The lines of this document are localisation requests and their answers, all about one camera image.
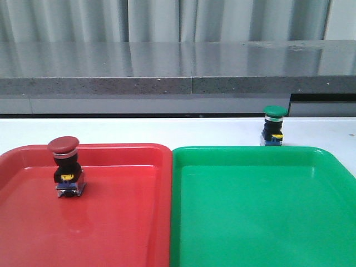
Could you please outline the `green mushroom push button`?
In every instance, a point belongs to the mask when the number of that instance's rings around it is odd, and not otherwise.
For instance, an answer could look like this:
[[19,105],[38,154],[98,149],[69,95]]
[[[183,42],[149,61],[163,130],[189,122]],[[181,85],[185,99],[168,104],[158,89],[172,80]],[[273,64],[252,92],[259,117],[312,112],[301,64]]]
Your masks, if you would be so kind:
[[281,131],[284,116],[288,110],[282,106],[266,106],[264,108],[264,128],[261,132],[261,146],[281,146],[283,144],[283,133]]

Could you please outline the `red plastic tray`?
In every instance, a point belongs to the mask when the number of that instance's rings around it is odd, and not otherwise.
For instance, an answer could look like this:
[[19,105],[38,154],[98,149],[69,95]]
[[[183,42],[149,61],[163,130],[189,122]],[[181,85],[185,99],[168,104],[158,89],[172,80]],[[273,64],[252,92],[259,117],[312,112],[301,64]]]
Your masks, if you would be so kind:
[[83,194],[58,197],[45,145],[1,156],[1,265],[168,266],[171,150],[80,145],[78,160]]

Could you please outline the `grey stone counter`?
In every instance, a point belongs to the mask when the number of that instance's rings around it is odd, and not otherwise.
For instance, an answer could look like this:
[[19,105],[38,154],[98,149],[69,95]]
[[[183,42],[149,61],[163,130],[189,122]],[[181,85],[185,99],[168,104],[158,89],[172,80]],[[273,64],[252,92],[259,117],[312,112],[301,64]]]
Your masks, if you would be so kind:
[[2,117],[355,116],[354,41],[1,43]]

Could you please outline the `grey pleated curtain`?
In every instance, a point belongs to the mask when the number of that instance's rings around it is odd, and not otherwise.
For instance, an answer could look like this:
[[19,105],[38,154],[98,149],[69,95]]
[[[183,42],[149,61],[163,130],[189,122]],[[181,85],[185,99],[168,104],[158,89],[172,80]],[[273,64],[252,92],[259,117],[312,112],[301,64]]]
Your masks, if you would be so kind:
[[2,1],[3,42],[318,40],[329,1]]

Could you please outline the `red mushroom push button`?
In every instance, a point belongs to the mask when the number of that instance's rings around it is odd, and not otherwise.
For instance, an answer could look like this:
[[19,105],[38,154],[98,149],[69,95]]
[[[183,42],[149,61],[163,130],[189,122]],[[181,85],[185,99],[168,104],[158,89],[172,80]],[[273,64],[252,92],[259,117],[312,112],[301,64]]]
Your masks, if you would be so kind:
[[85,173],[78,163],[79,143],[76,137],[62,136],[47,145],[58,166],[53,175],[58,197],[81,196],[86,186]]

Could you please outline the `green plastic tray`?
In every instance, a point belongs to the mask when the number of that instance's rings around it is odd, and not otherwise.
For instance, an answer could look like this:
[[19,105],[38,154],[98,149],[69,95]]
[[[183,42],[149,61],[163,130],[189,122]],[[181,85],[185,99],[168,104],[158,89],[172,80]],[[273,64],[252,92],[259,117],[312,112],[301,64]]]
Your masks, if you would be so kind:
[[171,266],[354,266],[355,178],[315,147],[173,151]]

